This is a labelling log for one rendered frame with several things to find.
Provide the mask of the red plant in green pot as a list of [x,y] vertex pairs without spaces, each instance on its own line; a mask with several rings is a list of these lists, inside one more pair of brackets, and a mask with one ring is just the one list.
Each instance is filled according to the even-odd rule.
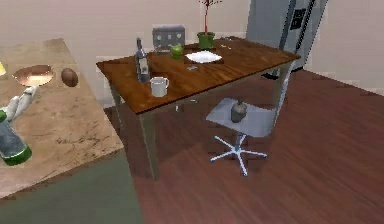
[[213,48],[215,33],[208,31],[208,11],[210,7],[221,3],[222,0],[198,0],[198,2],[204,5],[204,30],[197,34],[199,48],[209,50]]

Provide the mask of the dark glass wine bottle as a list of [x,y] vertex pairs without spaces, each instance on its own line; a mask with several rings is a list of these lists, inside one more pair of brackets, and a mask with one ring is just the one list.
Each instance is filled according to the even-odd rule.
[[147,60],[147,54],[145,53],[142,42],[139,37],[136,38],[137,51],[135,54],[136,60],[136,70],[138,81],[141,83],[146,83],[150,80],[150,71]]

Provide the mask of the green apple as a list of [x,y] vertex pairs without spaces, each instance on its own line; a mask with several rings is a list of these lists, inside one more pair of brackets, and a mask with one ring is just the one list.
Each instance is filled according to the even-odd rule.
[[183,47],[180,44],[172,46],[171,55],[173,59],[180,60],[183,56]]

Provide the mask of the grey steel fridge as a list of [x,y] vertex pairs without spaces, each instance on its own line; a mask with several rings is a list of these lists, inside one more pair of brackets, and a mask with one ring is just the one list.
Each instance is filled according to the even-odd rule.
[[[295,54],[310,0],[251,0],[246,39]],[[328,0],[316,0],[294,71],[307,62]]]

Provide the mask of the grey swivel office chair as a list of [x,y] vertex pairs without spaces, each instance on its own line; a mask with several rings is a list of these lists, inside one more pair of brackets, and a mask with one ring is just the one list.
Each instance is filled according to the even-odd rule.
[[240,163],[242,169],[242,175],[248,176],[246,166],[244,164],[242,154],[250,154],[255,156],[261,156],[267,158],[268,155],[256,151],[249,151],[242,147],[242,143],[247,136],[254,138],[265,138],[269,136],[277,122],[281,107],[284,103],[287,88],[289,85],[289,79],[295,62],[291,62],[289,65],[280,69],[279,81],[281,84],[279,97],[276,102],[276,106],[273,109],[265,109],[262,107],[247,104],[247,114],[245,118],[239,123],[233,123],[231,121],[231,108],[238,100],[232,98],[224,98],[220,101],[216,107],[207,115],[206,120],[225,126],[229,129],[237,132],[237,138],[234,145],[231,145],[227,141],[223,140],[219,136],[215,136],[214,139],[220,141],[222,144],[229,148],[229,151],[212,157],[211,162],[229,155],[235,155]]

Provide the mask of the beige stone kitchen counter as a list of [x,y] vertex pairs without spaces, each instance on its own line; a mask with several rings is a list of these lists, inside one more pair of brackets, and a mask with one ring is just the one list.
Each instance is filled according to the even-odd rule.
[[5,48],[0,62],[7,71],[0,77],[0,107],[25,90],[12,77],[14,72],[35,65],[49,65],[53,71],[53,79],[38,89],[33,103],[13,124],[32,156],[16,166],[0,160],[0,201],[34,191],[123,150],[86,79],[79,76],[75,87],[62,82],[63,69],[79,70],[63,39]]

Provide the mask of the grey round figure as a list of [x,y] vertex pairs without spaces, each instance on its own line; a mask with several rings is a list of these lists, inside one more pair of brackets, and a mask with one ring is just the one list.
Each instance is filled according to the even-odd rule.
[[231,108],[231,121],[233,123],[239,123],[245,118],[246,114],[247,105],[243,101],[238,100]]

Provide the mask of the brown wooden dining table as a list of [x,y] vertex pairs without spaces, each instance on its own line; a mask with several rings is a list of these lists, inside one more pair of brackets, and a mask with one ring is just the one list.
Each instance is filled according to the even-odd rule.
[[[232,50],[222,48],[226,45]],[[156,98],[151,95],[150,85],[138,81],[133,56],[102,61],[97,67],[107,78],[115,106],[126,102],[139,117],[146,145],[150,172],[159,178],[153,115],[166,107],[175,106],[203,93],[223,89],[257,74],[279,70],[299,59],[299,56],[278,48],[230,36],[214,41],[214,53],[221,56],[217,63],[193,64],[184,58],[175,60],[168,55],[148,54],[149,70],[153,76],[170,80],[167,95]],[[189,71],[187,67],[197,66]]]

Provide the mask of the white mug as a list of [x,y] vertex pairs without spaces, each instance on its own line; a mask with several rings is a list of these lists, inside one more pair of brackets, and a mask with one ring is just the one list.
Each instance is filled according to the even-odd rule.
[[150,79],[151,94],[154,97],[163,97],[167,94],[169,79],[165,77],[153,77]]

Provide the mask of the copper bowl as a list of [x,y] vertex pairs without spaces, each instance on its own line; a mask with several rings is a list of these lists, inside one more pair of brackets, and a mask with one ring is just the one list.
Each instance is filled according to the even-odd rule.
[[54,77],[50,65],[34,65],[21,68],[13,74],[13,78],[21,85],[42,86],[49,83]]

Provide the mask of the white plate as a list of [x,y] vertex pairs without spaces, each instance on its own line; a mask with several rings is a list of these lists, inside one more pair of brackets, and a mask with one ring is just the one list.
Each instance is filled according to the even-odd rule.
[[192,62],[200,64],[216,62],[222,59],[221,56],[214,54],[210,51],[199,51],[195,53],[189,53],[186,54],[186,57]]

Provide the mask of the brown potato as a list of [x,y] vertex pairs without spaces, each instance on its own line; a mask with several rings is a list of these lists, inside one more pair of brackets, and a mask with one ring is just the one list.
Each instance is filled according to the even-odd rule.
[[64,68],[61,72],[61,79],[63,83],[68,87],[75,87],[78,82],[78,75],[70,68]]

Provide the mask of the green glass bottle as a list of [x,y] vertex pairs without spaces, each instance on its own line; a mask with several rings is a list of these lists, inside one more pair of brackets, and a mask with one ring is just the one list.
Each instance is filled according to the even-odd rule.
[[32,150],[6,118],[6,113],[0,110],[0,157],[8,166],[14,166],[26,162],[32,156]]

